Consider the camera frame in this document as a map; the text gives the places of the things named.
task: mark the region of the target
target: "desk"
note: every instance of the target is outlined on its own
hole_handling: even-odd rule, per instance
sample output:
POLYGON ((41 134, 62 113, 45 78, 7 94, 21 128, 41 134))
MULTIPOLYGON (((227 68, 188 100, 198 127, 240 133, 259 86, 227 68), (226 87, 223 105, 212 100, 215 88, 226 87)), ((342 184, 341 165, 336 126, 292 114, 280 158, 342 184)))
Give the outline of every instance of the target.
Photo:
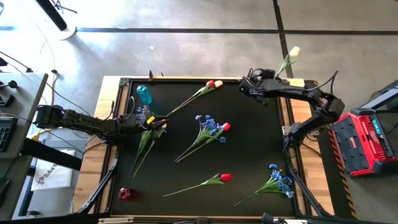
MULTIPOLYGON (((0 75, 0 81, 6 83, 14 80, 18 84, 18 88, 10 89, 5 87, 0 91, 5 97, 9 97, 10 94, 16 97, 9 108, 0 108, 0 114, 12 113, 22 118, 32 120, 35 114, 35 107, 39 104, 47 78, 47 74, 2 73, 0 75)), ((12 160, 19 155, 29 127, 29 122, 18 119, 17 128, 8 146, 7 152, 0 153, 0 177, 4 177, 12 160)), ((8 186, 6 198, 4 199, 4 205, 0 207, 0 220, 11 219, 31 161, 32 156, 19 156, 12 163, 7 173, 7 178, 10 179, 11 182, 8 186)))
MULTIPOLYGON (((118 94, 118 84, 121 77, 104 77, 103 85, 98 98, 98 103, 95 111, 95 116, 101 119, 106 118, 109 115, 111 103, 116 99, 118 94)), ((203 78, 209 80, 209 77, 194 77, 196 79, 203 78)), ((303 85, 302 79, 291 80, 292 85, 303 85)), ((126 102, 127 88, 123 89, 122 99, 120 102, 126 102)), ((126 105, 120 105, 119 111, 124 111, 126 105)), ((292 100, 292 107, 296 122, 302 122, 307 118, 311 117, 311 111, 308 103, 302 101, 292 100)), ((91 147, 99 142, 99 139, 92 140, 87 147, 91 147)), ((309 146, 319 150, 316 142, 305 140, 305 143, 309 146)), ((100 181, 101 168, 103 165, 105 155, 105 145, 100 145, 93 148, 86 153, 83 158, 83 164, 80 170, 80 176, 76 185, 75 196, 73 198, 73 204, 75 211, 78 210, 84 202, 93 193, 94 189, 100 181)), ((329 194, 328 184, 326 181, 325 172, 323 170, 322 159, 318 157, 314 152, 305 147, 301 147, 301 154, 303 160, 303 166, 305 169, 305 176, 307 180, 308 188, 313 192, 317 200, 322 204, 324 209, 329 213, 333 213, 333 206, 331 204, 331 198, 329 194)), ((116 148, 112 149, 110 158, 114 157, 116 148)), ((103 192, 103 199, 101 201, 100 212, 103 212, 106 208, 106 199, 108 198, 109 184, 103 192)), ((297 192, 299 200, 299 208, 303 212, 305 211, 303 195, 300 190, 297 192)))

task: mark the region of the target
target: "red tulip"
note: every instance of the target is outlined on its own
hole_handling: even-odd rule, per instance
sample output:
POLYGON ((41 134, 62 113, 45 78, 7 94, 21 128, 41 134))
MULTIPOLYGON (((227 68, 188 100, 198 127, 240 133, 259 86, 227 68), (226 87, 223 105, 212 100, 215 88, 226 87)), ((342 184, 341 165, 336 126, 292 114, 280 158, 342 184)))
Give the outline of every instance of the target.
POLYGON ((228 182, 232 180, 232 175, 231 174, 222 174, 221 175, 221 180, 224 182, 228 182))
POLYGON ((231 125, 228 124, 228 122, 227 122, 227 123, 223 124, 222 127, 223 127, 223 131, 228 131, 229 128, 231 127, 231 125))
POLYGON ((214 86, 214 81, 213 81, 213 80, 210 80, 210 81, 208 81, 208 82, 206 83, 206 85, 208 85, 209 88, 211 88, 211 87, 214 86))

